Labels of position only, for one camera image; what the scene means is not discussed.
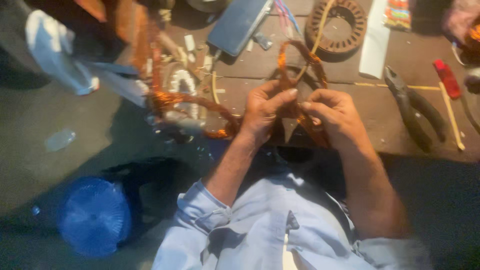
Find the smartphone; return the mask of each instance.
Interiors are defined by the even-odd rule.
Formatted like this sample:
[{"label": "smartphone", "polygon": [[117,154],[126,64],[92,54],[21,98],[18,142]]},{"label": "smartphone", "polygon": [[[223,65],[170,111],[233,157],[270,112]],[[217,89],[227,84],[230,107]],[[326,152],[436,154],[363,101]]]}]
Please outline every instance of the smartphone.
[{"label": "smartphone", "polygon": [[255,29],[270,13],[273,0],[233,0],[208,34],[208,42],[238,56]]}]

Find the fingernail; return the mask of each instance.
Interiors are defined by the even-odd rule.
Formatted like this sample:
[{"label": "fingernail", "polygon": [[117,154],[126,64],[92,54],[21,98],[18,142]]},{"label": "fingernail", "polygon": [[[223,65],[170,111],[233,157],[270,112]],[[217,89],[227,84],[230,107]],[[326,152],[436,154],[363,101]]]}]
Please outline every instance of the fingernail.
[{"label": "fingernail", "polygon": [[311,104],[310,104],[310,102],[304,102],[304,103],[301,104],[301,106],[302,106],[304,109],[308,109],[308,108],[310,108]]},{"label": "fingernail", "polygon": [[298,90],[295,89],[295,88],[292,88],[292,89],[290,89],[288,92],[289,92],[292,96],[294,96],[294,95],[297,94]]}]

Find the enamelled copper wire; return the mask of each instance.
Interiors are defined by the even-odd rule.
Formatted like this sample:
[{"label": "enamelled copper wire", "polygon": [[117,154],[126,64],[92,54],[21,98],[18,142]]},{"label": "enamelled copper wire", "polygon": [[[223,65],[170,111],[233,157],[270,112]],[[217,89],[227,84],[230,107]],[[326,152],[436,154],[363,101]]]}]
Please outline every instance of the enamelled copper wire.
[{"label": "enamelled copper wire", "polygon": [[[291,89],[295,87],[292,84],[290,79],[287,76],[287,68],[286,68],[286,56],[285,51],[289,45],[294,46],[303,56],[303,58],[311,65],[313,68],[315,75],[317,76],[318,81],[322,85],[323,88],[327,88],[327,81],[324,72],[324,68],[322,66],[322,61],[318,56],[309,52],[308,48],[298,40],[289,40],[282,44],[280,48],[280,53],[278,55],[278,69],[280,71],[280,88],[282,91]],[[311,118],[306,115],[303,110],[300,108],[298,104],[295,104],[292,108],[292,112],[294,115],[297,116],[297,122],[305,129],[308,135],[314,140],[314,142],[322,147],[329,147],[327,135],[324,131],[316,132],[314,131],[314,124]]]},{"label": "enamelled copper wire", "polygon": [[196,103],[200,106],[206,107],[210,111],[216,111],[220,113],[220,115],[228,121],[225,129],[218,130],[217,132],[204,131],[207,137],[221,139],[236,135],[239,130],[237,119],[228,111],[227,108],[223,107],[222,105],[216,104],[206,98],[194,97],[182,93],[167,93],[162,91],[162,49],[156,40],[158,27],[156,26],[155,21],[152,19],[150,19],[148,23],[148,42],[150,44],[152,58],[152,84],[150,87],[150,93],[148,94],[148,100],[152,110],[159,117],[162,117],[163,112],[174,110],[173,105],[176,103]]}]

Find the hand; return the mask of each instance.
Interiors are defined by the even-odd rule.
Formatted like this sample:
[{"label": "hand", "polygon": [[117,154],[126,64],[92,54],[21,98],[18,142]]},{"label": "hand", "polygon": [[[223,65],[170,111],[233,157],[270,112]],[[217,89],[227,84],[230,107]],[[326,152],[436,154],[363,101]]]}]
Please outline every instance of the hand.
[{"label": "hand", "polygon": [[313,123],[323,123],[332,146],[340,154],[352,150],[373,150],[367,132],[353,104],[352,97],[344,92],[317,89],[301,104],[312,116]]},{"label": "hand", "polygon": [[296,100],[297,92],[296,89],[281,91],[278,80],[250,91],[240,134],[252,135],[258,146],[267,142],[278,110]]}]

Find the forearm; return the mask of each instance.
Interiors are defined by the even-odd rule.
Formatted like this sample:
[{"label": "forearm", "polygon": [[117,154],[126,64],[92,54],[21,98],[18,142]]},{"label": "forearm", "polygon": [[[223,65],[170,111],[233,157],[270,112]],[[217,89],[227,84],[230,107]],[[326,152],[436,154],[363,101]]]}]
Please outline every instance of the forearm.
[{"label": "forearm", "polygon": [[407,215],[371,144],[340,152],[350,217],[362,238],[403,238]]},{"label": "forearm", "polygon": [[232,206],[259,147],[253,135],[240,132],[213,173],[202,180],[207,190],[222,203]]}]

